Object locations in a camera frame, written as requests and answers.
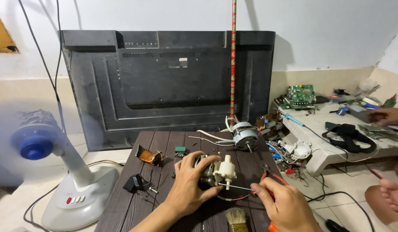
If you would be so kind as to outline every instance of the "white wall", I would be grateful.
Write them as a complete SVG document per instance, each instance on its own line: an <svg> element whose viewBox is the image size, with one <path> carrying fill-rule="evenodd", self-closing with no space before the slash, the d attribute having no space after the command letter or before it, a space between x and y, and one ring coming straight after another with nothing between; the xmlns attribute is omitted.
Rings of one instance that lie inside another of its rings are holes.
<svg viewBox="0 0 398 232"><path fill-rule="evenodd" d="M378 67L398 74L398 33L387 47Z"/></svg>
<svg viewBox="0 0 398 232"><path fill-rule="evenodd" d="M55 0L22 0L50 73L58 57ZM224 31L231 0L60 0L62 29ZM20 54L0 54L0 79L46 77L17 0L0 18ZM238 30L276 31L274 70L375 65L398 31L396 0L238 0ZM59 72L67 76L64 64Z"/></svg>

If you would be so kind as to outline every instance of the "wooden table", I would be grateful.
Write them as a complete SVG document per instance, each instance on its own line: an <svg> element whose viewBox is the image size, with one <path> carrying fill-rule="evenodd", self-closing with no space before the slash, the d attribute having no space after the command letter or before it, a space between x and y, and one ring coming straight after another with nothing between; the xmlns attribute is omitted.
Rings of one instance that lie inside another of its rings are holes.
<svg viewBox="0 0 398 232"><path fill-rule="evenodd" d="M212 132L210 134L226 139L232 137L228 132ZM174 169L173 162L176 146L185 146L187 152L202 150L205 153L217 154L220 151L222 152L220 155L222 158L224 155L231 155L238 177L232 184L236 186L250 187L251 183L259 182L263 174L262 163L268 164L273 172L280 175L263 139L259 140L256 151L250 154L249 152L234 150L233 147L218 146L206 140L190 138L189 136L203 137L216 141L199 132L142 131L139 134L134 147L141 145L144 148L149 148L150 151L162 151L167 157L164 160L163 167L159 167L152 182L158 193L139 191L142 197L149 200L145 201L139 195L129 193L123 189L123 185L130 176L140 173L146 180L150 180L152 173L152 165L137 159L135 157L136 149L133 149L98 222L95 229L96 232L128 232L166 199L175 181L171 174ZM222 190L220 196L238 198L248 193L247 190L231 188L229 191ZM265 232L268 230L270 220L263 204L257 197L250 196L241 201L223 201L218 198L212 198L204 203L194 214L179 220L169 231L228 232L230 231L230 226L225 216L225 210L234 206L240 207L245 211L249 231Z"/></svg>

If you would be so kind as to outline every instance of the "person's foot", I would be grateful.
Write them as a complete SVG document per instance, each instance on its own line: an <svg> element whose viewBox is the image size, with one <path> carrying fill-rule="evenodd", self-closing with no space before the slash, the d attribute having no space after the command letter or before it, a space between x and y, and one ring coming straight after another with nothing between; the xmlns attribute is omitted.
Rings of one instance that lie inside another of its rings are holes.
<svg viewBox="0 0 398 232"><path fill-rule="evenodd" d="M398 183L381 179L381 192L390 207L398 212Z"/></svg>

